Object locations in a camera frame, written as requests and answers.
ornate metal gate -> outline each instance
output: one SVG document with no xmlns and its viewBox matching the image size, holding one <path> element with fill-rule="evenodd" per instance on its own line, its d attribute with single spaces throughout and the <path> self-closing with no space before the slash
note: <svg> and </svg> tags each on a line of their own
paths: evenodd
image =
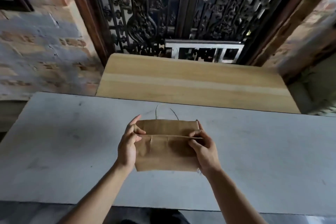
<svg viewBox="0 0 336 224">
<path fill-rule="evenodd" d="M 246 53 L 281 0 L 100 1 L 117 51 L 165 56 L 164 39 L 238 41 Z"/>
</svg>

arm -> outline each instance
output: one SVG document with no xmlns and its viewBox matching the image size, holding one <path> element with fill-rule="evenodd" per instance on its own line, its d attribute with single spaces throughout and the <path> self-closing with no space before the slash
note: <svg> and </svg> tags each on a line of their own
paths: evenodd
<svg viewBox="0 0 336 224">
<path fill-rule="evenodd" d="M 215 142 L 205 133 L 199 123 L 199 130 L 190 133 L 190 137 L 202 137 L 203 145 L 190 140 L 195 150 L 200 169 L 208 179 L 219 208 L 227 224 L 267 224 L 261 215 L 247 201 L 233 180 L 222 170 Z"/>
<path fill-rule="evenodd" d="M 118 158 L 111 169 L 87 193 L 59 224 L 97 224 L 103 223 L 124 180 L 135 164 L 134 143 L 141 140 L 138 134 L 145 134 L 135 124 L 141 118 L 136 116 L 126 127 L 118 146 Z"/>
</svg>

brown paper bag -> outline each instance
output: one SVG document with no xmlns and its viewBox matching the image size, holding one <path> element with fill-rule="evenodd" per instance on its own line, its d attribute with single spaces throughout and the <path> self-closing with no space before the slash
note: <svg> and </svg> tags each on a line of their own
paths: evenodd
<svg viewBox="0 0 336 224">
<path fill-rule="evenodd" d="M 146 135 L 135 143 L 137 171 L 197 171 L 199 163 L 188 141 L 189 133 L 199 129 L 196 121 L 139 120 Z"/>
</svg>

hand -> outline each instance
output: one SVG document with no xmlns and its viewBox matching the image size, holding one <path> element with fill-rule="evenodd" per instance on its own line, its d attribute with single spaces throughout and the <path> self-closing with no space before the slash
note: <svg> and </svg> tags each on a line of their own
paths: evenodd
<svg viewBox="0 0 336 224">
<path fill-rule="evenodd" d="M 141 115 L 136 116 L 126 127 L 125 133 L 118 145 L 117 163 L 120 167 L 124 167 L 129 173 L 135 164 L 135 156 L 137 154 L 134 143 L 141 140 L 140 135 L 146 134 L 145 131 L 138 128 L 136 122 L 140 120 Z"/>
<path fill-rule="evenodd" d="M 221 163 L 218 159 L 218 153 L 215 142 L 205 133 L 202 125 L 199 121 L 198 126 L 199 130 L 191 132 L 190 137 L 202 137 L 202 144 L 198 143 L 195 139 L 189 141 L 189 145 L 195 150 L 197 159 L 200 164 L 200 170 L 205 177 L 210 175 L 212 171 L 220 171 Z"/>
</svg>

person's left arm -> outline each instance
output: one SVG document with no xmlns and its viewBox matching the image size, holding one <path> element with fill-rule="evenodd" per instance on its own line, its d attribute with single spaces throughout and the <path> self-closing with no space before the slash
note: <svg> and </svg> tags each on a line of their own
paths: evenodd
<svg viewBox="0 0 336 224">
<path fill-rule="evenodd" d="M 118 158 L 103 176 L 59 224 L 99 224 L 103 223 L 124 180 L 135 164 L 134 143 L 141 140 L 146 132 L 136 126 L 141 115 L 136 116 L 126 127 L 118 146 Z"/>
</svg>

